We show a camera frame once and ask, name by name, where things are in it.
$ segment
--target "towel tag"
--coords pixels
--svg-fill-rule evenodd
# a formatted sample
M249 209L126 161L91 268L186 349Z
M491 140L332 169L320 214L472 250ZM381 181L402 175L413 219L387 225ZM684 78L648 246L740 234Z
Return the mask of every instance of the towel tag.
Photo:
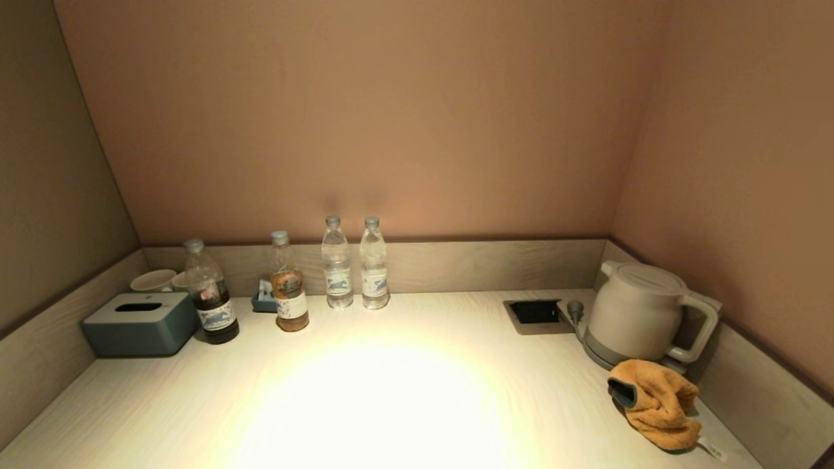
M707 450L710 454L712 454L712 457L714 457L715 459L721 462L727 462L727 454L713 446L712 443L710 443L703 436L701 438L698 438L698 444L703 446L704 449Z

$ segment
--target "beige wall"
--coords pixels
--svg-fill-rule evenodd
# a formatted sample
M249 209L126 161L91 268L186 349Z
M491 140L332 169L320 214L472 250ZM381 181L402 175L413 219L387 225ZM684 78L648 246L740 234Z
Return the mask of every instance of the beige wall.
M834 391L834 2L677 3L613 227Z
M605 235L668 4L57 0L143 244Z
M0 337L138 246L49 0L0 1Z

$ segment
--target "gray tissue box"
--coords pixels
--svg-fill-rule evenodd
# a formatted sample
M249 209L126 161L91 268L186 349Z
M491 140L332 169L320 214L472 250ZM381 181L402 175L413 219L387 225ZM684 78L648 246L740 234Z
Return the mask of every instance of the gray tissue box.
M100 356L170 356L197 326L197 311L184 292L122 293L81 323Z

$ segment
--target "plastic bottle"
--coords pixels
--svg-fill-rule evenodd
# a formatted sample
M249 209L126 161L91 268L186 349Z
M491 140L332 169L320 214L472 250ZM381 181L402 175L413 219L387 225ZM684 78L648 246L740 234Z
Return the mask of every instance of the plastic bottle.
M378 310L388 304L388 253L385 240L379 231L379 219L365 219L365 232L359 244L362 255L362 304L369 310Z
M354 291L350 284L348 240L342 233L342 220L338 215L330 215L324 222L327 230L321 241L321 260L324 263L327 304L331 308L346 308L354 302Z
M286 231L272 233L272 290L278 303L278 327L295 332L307 327L307 295L304 293L304 276L295 265L293 249Z
M188 240L184 246L188 253L185 259L188 294L197 308L206 341L209 344L228 342L238 335L240 326L229 298L223 271L205 251L202 240Z

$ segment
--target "amber beverage bottle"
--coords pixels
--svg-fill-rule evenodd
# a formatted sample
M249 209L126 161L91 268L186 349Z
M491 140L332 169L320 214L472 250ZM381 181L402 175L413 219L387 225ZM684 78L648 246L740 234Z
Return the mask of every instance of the amber beverage bottle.
M270 264L272 290L278 303L278 327L287 332L302 330L310 322L304 276L295 264L286 231L272 233Z

